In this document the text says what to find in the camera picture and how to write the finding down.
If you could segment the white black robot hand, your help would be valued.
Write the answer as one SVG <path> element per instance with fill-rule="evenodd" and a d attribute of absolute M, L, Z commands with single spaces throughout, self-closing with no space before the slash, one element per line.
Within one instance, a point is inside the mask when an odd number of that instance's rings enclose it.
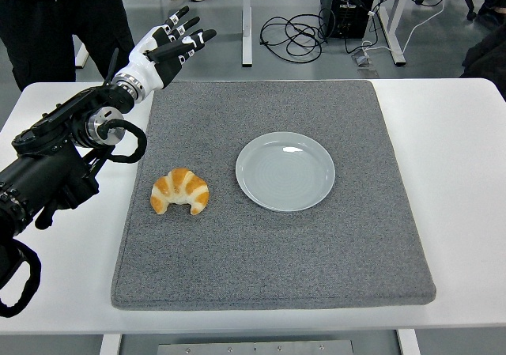
<path fill-rule="evenodd" d="M 184 6 L 151 28 L 129 55 L 128 64 L 112 78 L 114 85 L 129 90 L 136 101 L 152 91 L 167 87 L 183 64 L 202 50 L 217 32 L 196 29 L 199 17 L 183 21 L 189 8 Z"/>

